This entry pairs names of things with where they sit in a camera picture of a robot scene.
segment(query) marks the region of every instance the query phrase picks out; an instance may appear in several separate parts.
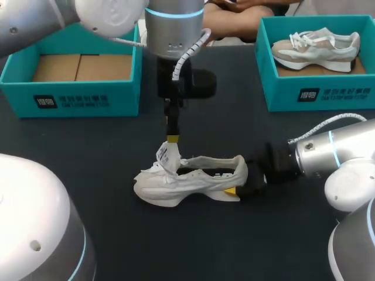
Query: hand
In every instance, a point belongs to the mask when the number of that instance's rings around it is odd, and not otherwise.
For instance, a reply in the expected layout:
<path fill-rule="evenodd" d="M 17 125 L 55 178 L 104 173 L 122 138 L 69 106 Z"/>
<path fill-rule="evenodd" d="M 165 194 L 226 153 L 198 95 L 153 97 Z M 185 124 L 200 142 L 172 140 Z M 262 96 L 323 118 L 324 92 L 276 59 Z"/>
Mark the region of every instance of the hand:
<path fill-rule="evenodd" d="M 232 12 L 236 13 L 243 12 L 244 10 L 257 5 L 255 0 L 237 0 L 237 3 L 228 3 L 225 1 L 225 3 Z"/>

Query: white shoelace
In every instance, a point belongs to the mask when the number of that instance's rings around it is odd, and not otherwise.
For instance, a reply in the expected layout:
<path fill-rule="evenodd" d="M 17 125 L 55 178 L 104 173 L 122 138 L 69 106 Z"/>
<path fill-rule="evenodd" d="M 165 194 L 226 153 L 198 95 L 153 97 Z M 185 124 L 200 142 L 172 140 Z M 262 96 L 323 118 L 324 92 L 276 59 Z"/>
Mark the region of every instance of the white shoelace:
<path fill-rule="evenodd" d="M 314 43 L 314 40 L 311 40 L 309 37 L 306 36 L 306 34 L 311 33 L 311 31 L 306 31 L 298 34 L 297 32 L 293 35 L 290 34 L 289 37 L 291 39 L 292 45 L 294 49 L 298 50 L 298 47 L 307 47 L 307 46 L 316 46 L 316 43 Z"/>
<path fill-rule="evenodd" d="M 181 165 L 186 165 L 187 161 L 185 159 L 180 160 Z M 159 174 L 160 176 L 163 176 L 163 183 L 169 184 L 174 183 L 176 181 L 175 177 L 178 176 L 177 173 L 171 173 L 169 171 L 166 171 L 162 165 L 160 165 L 159 162 L 154 162 L 152 167 L 148 170 L 141 170 L 143 173 L 152 173 L 152 174 Z"/>

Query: shoe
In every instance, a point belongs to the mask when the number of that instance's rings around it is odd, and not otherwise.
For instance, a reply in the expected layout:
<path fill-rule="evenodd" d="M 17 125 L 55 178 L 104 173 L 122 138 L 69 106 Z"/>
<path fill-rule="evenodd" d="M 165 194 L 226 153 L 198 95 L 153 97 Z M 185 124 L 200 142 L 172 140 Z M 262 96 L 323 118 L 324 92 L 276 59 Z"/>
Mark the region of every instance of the shoe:
<path fill-rule="evenodd" d="M 285 68 L 301 70 L 318 64 L 339 72 L 351 72 L 360 49 L 360 36 L 333 34 L 327 28 L 290 35 L 290 40 L 274 43 L 272 55 Z"/>
<path fill-rule="evenodd" d="M 134 192 L 142 200 L 176 207 L 187 196 L 202 193 L 218 201 L 240 201 L 239 197 L 224 191 L 245 185 L 248 170 L 242 156 L 233 159 L 201 156 L 185 160 L 181 159 L 176 143 L 165 142 L 156 159 L 150 169 L 135 178 Z"/>

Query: cardboard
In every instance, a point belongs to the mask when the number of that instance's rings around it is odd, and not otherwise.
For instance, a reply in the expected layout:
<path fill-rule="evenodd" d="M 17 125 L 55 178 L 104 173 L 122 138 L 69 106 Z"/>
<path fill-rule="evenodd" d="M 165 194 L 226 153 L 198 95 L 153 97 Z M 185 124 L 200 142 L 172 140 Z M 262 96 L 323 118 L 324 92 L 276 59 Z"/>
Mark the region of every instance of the cardboard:
<path fill-rule="evenodd" d="M 132 56 L 82 55 L 76 81 L 129 80 Z"/>
<path fill-rule="evenodd" d="M 33 82 L 74 81 L 80 54 L 40 56 Z"/>
<path fill-rule="evenodd" d="M 350 73 L 328 70 L 322 66 L 318 66 L 315 64 L 311 66 L 306 66 L 305 68 L 299 71 L 288 70 L 279 65 L 277 65 L 276 68 L 277 68 L 277 73 L 280 77 L 366 74 L 366 70 L 364 69 L 359 57 L 357 57 L 356 59 L 356 67 Z"/>
<path fill-rule="evenodd" d="M 131 55 L 41 56 L 33 82 L 130 80 Z"/>

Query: dark table surface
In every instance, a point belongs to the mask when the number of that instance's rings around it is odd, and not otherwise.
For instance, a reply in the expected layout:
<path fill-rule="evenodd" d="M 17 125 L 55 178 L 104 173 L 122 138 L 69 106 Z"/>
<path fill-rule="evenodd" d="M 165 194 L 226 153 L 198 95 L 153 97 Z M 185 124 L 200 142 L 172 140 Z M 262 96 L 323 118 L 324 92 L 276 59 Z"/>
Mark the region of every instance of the dark table surface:
<path fill-rule="evenodd" d="M 337 113 L 268 113 L 251 46 L 209 48 L 193 64 L 219 83 L 214 98 L 182 112 L 183 157 L 248 156 Z M 165 140 L 155 70 L 146 53 L 137 118 L 19 120 L 0 96 L 0 152 L 39 162 L 65 184 L 93 239 L 98 281 L 333 281 L 328 240 L 344 215 L 328 205 L 324 180 L 273 186 L 241 203 L 192 196 L 171 210 L 134 195 L 132 179 Z"/>

